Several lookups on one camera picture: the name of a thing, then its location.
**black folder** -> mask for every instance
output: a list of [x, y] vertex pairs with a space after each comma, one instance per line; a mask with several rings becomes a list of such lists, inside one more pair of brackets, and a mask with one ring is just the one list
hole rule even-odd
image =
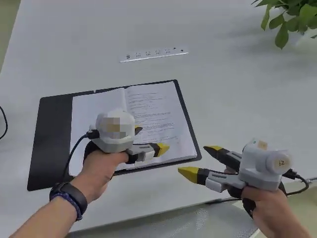
[[[127, 173], [135, 173], [144, 170], [152, 170], [155, 168], [187, 163], [191, 161], [197, 161], [202, 158], [177, 80], [145, 84], [158, 84], [167, 82], [174, 82], [175, 84], [178, 98], [182, 106], [189, 131], [193, 138], [193, 142], [197, 152], [197, 157], [188, 160], [153, 165], [139, 169], [120, 170], [115, 172], [115, 176]], [[101, 89], [96, 90], [95, 92], [87, 91], [81, 93], [43, 97], [40, 99], [33, 143], [31, 166], [27, 185], [28, 191], [49, 188], [54, 186], [57, 182], [66, 182], [71, 181], [73, 179], [72, 176], [67, 174], [67, 176], [63, 180], [63, 170], [66, 165], [70, 149], [72, 99], [75, 96], [102, 93], [113, 89], [116, 88]]]

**handle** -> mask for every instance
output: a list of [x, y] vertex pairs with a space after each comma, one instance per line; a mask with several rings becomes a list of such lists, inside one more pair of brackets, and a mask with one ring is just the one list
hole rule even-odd
[[[282, 182], [279, 184], [278, 188], [280, 190], [282, 190], [282, 192], [286, 196], [286, 190], [285, 190], [284, 184]], [[231, 186], [228, 189], [228, 193], [230, 194], [231, 197], [235, 197], [235, 198], [240, 198], [241, 199], [242, 190], [243, 189], [239, 189], [239, 188]], [[244, 210], [249, 214], [249, 216], [251, 218], [253, 218], [252, 212], [257, 207], [255, 201], [252, 201], [252, 200], [250, 200], [248, 198], [243, 198], [242, 199], [242, 203], [243, 203]]]
[[94, 142], [89, 141], [85, 148], [83, 165], [85, 163], [85, 160], [87, 159], [87, 156], [96, 150], [101, 150], [101, 149]]

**wrist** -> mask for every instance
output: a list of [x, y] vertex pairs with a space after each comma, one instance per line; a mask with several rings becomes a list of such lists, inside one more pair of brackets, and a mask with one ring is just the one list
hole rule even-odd
[[56, 211], [57, 210], [63, 211], [65, 214], [67, 214], [67, 216], [72, 217], [74, 221], [77, 220], [78, 208], [76, 208], [71, 202], [69, 202], [64, 197], [56, 196], [50, 201], [50, 204], [54, 206], [54, 209]]
[[88, 204], [95, 200], [96, 190], [99, 187], [95, 179], [85, 174], [79, 174], [70, 184], [83, 193]]

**power strip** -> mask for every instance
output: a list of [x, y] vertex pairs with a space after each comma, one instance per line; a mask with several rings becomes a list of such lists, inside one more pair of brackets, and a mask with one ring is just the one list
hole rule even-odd
[[130, 54], [126, 54], [124, 57], [122, 57], [120, 63], [162, 58], [168, 56], [181, 56], [187, 54], [188, 50], [185, 47], [170, 47], [146, 51], [137, 51]]

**watch strap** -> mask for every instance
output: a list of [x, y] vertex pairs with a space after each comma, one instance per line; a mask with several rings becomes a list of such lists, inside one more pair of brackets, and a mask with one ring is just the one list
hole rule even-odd
[[68, 182], [58, 183], [51, 189], [50, 201], [58, 193], [68, 194], [72, 201], [74, 201], [79, 207], [81, 216], [85, 213], [88, 206], [87, 199], [78, 188], [74, 187]]
[[68, 201], [71, 205], [74, 206], [74, 208], [76, 209], [76, 213], [77, 213], [77, 218], [76, 221], [80, 221], [81, 219], [83, 219], [83, 215], [81, 213], [81, 210], [79, 208], [79, 206], [77, 205], [77, 203], [69, 196], [68, 193], [62, 193], [62, 192], [58, 192], [55, 193], [54, 195], [52, 195], [52, 197], [50, 198], [50, 200], [53, 200], [56, 197], [62, 197], [64, 198], [66, 201]]

